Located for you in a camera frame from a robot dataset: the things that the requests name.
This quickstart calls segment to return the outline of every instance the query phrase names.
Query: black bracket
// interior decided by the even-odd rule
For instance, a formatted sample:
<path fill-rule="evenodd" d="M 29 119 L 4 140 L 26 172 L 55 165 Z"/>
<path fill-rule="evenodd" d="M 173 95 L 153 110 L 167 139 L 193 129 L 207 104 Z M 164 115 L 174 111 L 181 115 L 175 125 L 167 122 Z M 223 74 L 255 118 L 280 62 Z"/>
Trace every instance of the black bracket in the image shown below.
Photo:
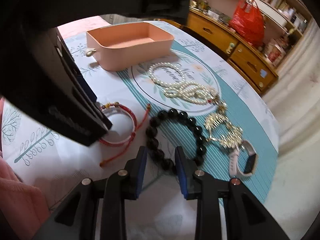
<path fill-rule="evenodd" d="M 289 240 L 241 180 L 223 181 L 198 170 L 182 147 L 175 150 L 175 162 L 185 199 L 198 200 L 195 240 L 221 239 L 219 198 L 223 199 L 228 240 Z"/>
<path fill-rule="evenodd" d="M 108 179 L 83 179 L 41 226 L 33 240 L 94 240 L 99 199 L 103 198 L 100 239 L 126 240 L 124 199 L 141 192 L 147 150 Z"/>

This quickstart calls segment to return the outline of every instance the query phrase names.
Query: white watch strap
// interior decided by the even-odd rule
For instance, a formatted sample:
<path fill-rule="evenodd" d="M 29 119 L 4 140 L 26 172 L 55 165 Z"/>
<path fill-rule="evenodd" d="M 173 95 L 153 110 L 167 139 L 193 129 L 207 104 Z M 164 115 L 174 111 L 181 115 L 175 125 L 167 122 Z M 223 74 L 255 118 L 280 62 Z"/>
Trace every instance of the white watch strap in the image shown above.
<path fill-rule="evenodd" d="M 244 146 L 244 148 L 246 149 L 249 157 L 252 156 L 252 155 L 255 155 L 257 154 L 256 151 L 254 150 L 252 144 L 247 141 L 247 140 L 243 140 L 241 142 L 241 144 Z M 239 169 L 239 165 L 238 165 L 238 157 L 240 155 L 240 149 L 238 147 L 236 147 L 233 152 L 231 152 L 229 154 L 229 175 L 230 177 L 238 177 L 238 178 L 241 178 L 241 177 L 250 177 L 253 172 L 254 172 L 254 169 L 255 169 L 255 166 L 252 168 L 252 172 L 250 173 L 243 173 L 240 169 Z"/>

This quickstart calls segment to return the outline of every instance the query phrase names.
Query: gold chain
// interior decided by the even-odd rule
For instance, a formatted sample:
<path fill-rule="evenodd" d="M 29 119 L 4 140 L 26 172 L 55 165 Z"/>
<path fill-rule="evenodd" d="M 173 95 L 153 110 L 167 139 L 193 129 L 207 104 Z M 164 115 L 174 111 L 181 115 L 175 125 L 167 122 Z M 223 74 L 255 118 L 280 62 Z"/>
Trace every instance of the gold chain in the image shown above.
<path fill-rule="evenodd" d="M 241 144 L 243 130 L 239 126 L 233 125 L 228 117 L 225 115 L 227 110 L 227 104 L 223 101 L 220 101 L 218 109 L 215 113 L 209 114 L 204 120 L 204 127 L 209 133 L 209 138 L 207 141 L 216 141 L 221 144 L 224 148 L 236 148 Z M 214 138 L 212 136 L 212 131 L 216 129 L 219 125 L 224 124 L 228 129 L 226 135 L 220 135 L 220 138 Z"/>

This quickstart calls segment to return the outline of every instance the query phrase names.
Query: black bead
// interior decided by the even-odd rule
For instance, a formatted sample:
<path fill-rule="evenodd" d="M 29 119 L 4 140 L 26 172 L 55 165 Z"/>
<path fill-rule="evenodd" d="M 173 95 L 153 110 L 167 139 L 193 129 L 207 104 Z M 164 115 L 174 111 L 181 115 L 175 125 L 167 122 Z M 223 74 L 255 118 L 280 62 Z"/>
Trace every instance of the black bead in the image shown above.
<path fill-rule="evenodd" d="M 158 130 L 157 130 L 157 128 L 155 128 L 155 127 L 148 126 L 147 129 L 146 129 L 146 135 L 147 135 L 149 138 L 154 138 L 154 137 L 156 137 L 157 133 L 158 133 Z"/>
<path fill-rule="evenodd" d="M 187 125 L 190 127 L 194 127 L 197 123 L 197 120 L 194 117 L 190 117 L 187 120 Z"/>
<path fill-rule="evenodd" d="M 169 171 L 174 167 L 174 163 L 171 159 L 164 159 L 161 162 L 161 167 L 164 171 Z"/>
<path fill-rule="evenodd" d="M 187 119 L 188 119 L 188 114 L 187 114 L 187 112 L 181 111 L 181 112 L 178 114 L 178 120 L 179 120 L 179 122 L 185 124 L 186 121 L 187 121 Z"/>
<path fill-rule="evenodd" d="M 168 118 L 168 112 L 165 111 L 165 110 L 161 110 L 159 111 L 158 113 L 158 118 L 161 120 L 161 121 L 164 121 Z"/>
<path fill-rule="evenodd" d="M 197 166 L 201 166 L 204 162 L 204 159 L 202 158 L 202 156 L 197 155 L 193 161 L 196 163 Z"/>
<path fill-rule="evenodd" d="M 178 111 L 174 108 L 171 108 L 169 111 L 168 111 L 168 117 L 171 118 L 171 119 L 175 119 L 177 118 L 178 116 Z"/>
<path fill-rule="evenodd" d="M 159 146 L 159 142 L 155 138 L 149 138 L 146 144 L 150 150 L 157 150 Z"/>
<path fill-rule="evenodd" d="M 195 128 L 193 128 L 193 133 L 196 135 L 201 135 L 202 134 L 202 127 L 196 126 Z"/>
<path fill-rule="evenodd" d="M 197 155 L 203 156 L 203 155 L 206 154 L 206 152 L 207 152 L 207 148 L 206 148 L 205 146 L 199 145 L 199 146 L 197 147 L 197 151 L 196 151 Z"/>
<path fill-rule="evenodd" d="M 191 132 L 193 132 L 194 126 L 190 126 L 190 125 L 187 124 L 187 127 Z"/>
<path fill-rule="evenodd" d="M 162 161 L 162 160 L 164 160 L 164 152 L 162 150 L 159 150 L 159 149 L 156 150 L 156 151 L 153 151 L 152 158 L 156 162 Z"/>
<path fill-rule="evenodd" d="M 203 145 L 206 142 L 206 139 L 202 135 L 196 135 L 196 143 L 198 145 Z"/>
<path fill-rule="evenodd" d="M 161 120 L 158 117 L 154 116 L 150 119 L 149 123 L 152 127 L 158 127 L 161 124 Z"/>

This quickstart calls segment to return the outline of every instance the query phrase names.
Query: pink fabric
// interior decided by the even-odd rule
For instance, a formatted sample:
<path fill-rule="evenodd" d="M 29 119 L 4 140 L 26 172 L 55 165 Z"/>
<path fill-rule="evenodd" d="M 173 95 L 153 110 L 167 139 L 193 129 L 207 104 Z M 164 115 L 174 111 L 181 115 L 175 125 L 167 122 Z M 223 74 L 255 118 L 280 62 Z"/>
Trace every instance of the pink fabric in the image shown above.
<path fill-rule="evenodd" d="M 0 210 L 21 240 L 30 240 L 50 215 L 42 192 L 37 187 L 19 182 L 1 157 Z"/>
<path fill-rule="evenodd" d="M 62 38 L 68 38 L 79 33 L 83 33 L 89 30 L 97 29 L 104 26 L 109 26 L 110 23 L 106 22 L 100 16 L 93 16 L 74 22 L 66 23 L 58 27 L 58 30 Z"/>
<path fill-rule="evenodd" d="M 4 98 L 0 99 L 0 127 L 2 127 L 2 114 L 3 114 L 3 107 L 4 107 Z M 1 138 L 0 136 L 0 156 L 2 157 L 2 144 L 1 144 Z"/>

